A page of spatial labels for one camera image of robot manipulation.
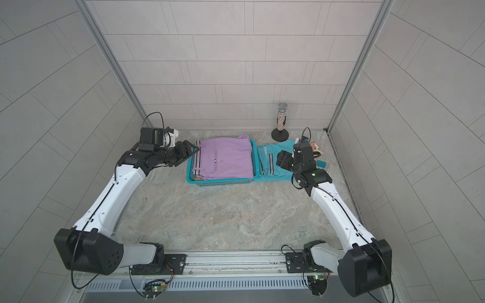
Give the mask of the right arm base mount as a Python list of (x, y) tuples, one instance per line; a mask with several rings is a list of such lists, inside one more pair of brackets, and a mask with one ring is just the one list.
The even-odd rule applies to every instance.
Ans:
[(288, 251), (284, 253), (288, 273), (314, 273), (316, 270), (306, 264), (303, 254)]

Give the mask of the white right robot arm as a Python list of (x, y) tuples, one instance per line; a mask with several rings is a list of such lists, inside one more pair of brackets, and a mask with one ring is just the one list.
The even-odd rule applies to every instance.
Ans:
[(305, 190), (323, 210), (341, 242), (341, 249), (323, 241), (305, 244), (302, 252), (305, 270), (337, 274), (351, 297), (392, 285), (390, 245), (377, 240), (353, 215), (327, 171), (317, 168), (311, 145), (297, 143), (292, 152), (281, 151), (276, 164), (291, 172), (294, 187)]

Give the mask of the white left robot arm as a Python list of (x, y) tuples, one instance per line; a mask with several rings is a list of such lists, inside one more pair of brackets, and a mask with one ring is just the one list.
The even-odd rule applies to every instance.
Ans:
[(163, 245), (121, 244), (112, 235), (128, 200), (152, 170), (177, 167), (198, 151), (185, 140), (162, 148), (138, 143), (125, 152), (111, 180), (84, 216), (72, 228), (60, 229), (55, 235), (54, 244), (66, 269), (110, 275), (131, 266), (140, 275), (162, 273), (166, 268)]

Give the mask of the teal pants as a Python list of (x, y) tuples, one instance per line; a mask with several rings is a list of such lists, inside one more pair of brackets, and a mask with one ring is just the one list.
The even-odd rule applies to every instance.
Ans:
[(332, 182), (332, 178), (329, 176), (325, 169), (317, 167), (316, 170), (312, 172), (303, 173), (302, 175), (294, 175), (293, 173), (281, 169), (277, 166), (277, 156), (281, 151), (287, 151), (292, 153), (293, 146), (297, 144), (293, 140), (287, 140), (278, 144), (269, 144), (264, 146), (258, 146), (258, 158), (259, 164), (257, 165), (257, 170), (259, 176), (255, 178), (256, 182), (277, 182), (277, 181), (292, 181), (298, 186), (312, 187), (319, 183)]

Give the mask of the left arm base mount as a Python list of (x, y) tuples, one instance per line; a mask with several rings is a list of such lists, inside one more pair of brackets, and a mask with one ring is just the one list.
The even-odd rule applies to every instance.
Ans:
[(135, 265), (131, 268), (132, 275), (182, 275), (186, 265), (186, 254), (169, 254), (156, 256), (148, 265)]

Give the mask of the purple pants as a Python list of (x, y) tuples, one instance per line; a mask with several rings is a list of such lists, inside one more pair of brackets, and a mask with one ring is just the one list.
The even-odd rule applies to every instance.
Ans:
[(200, 151), (193, 160), (193, 174), (203, 180), (252, 179), (252, 144), (246, 135), (238, 138), (198, 140)]

